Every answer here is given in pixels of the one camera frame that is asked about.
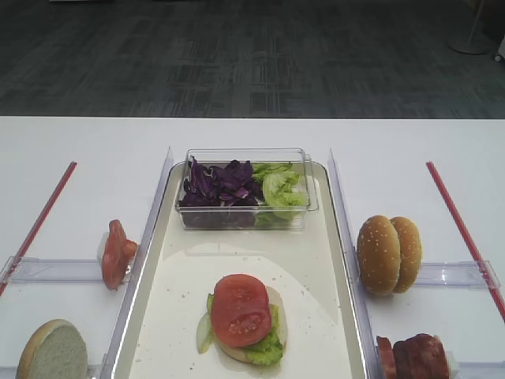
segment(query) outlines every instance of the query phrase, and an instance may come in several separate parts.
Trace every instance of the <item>food station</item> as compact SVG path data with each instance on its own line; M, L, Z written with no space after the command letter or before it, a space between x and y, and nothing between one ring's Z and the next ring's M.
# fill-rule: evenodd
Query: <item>food station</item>
M0 379L505 377L503 121L0 125Z

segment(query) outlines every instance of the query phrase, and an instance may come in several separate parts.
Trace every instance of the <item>bacon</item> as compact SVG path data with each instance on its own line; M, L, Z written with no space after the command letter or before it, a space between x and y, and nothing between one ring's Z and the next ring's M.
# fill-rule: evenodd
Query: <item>bacon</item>
M420 333L393 346L398 379L449 379L442 343Z
M376 337L386 379L396 379L396 365L391 342L385 337Z

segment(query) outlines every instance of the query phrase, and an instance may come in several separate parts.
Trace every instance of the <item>tomato slice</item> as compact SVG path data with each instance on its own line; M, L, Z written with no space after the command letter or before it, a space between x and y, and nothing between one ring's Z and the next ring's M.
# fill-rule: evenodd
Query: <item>tomato slice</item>
M113 234L105 244L102 258L102 278L109 290L117 290L126 275L128 258L122 253L122 247Z
M125 278L129 260L135 255L136 250L137 244L126 239L119 220L110 221L109 236L102 258L102 278L108 289L118 289Z
M230 347L261 341L271 330L267 288L254 276L225 276L214 288L211 323L219 341Z

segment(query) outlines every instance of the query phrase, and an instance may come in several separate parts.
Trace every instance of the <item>bread slice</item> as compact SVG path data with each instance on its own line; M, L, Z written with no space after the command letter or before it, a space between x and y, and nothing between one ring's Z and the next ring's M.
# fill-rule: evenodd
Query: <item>bread slice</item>
M284 311L284 305L282 304L282 298L280 293L278 293L272 287L267 287L268 301L270 304L277 306L279 308L279 328L277 329L277 335L279 336L280 343L282 344L283 350L286 350L287 344L287 319L286 312ZM251 360L247 358L247 355L243 349L240 347L229 347L216 338L217 345L227 353L231 358L235 358L238 361L245 363L251 363Z
M86 379L88 353L79 331L66 320L38 328L26 344L16 379Z

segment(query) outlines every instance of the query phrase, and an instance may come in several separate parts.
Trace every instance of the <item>white tray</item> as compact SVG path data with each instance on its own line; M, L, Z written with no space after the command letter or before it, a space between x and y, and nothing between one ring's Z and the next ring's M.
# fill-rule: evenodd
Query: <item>white tray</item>
M303 231L184 231L174 211L181 169L170 173L114 377L365 377L325 169L314 164L323 206ZM280 365L246 365L216 346L196 350L207 294L236 272L257 276L283 298L289 336Z

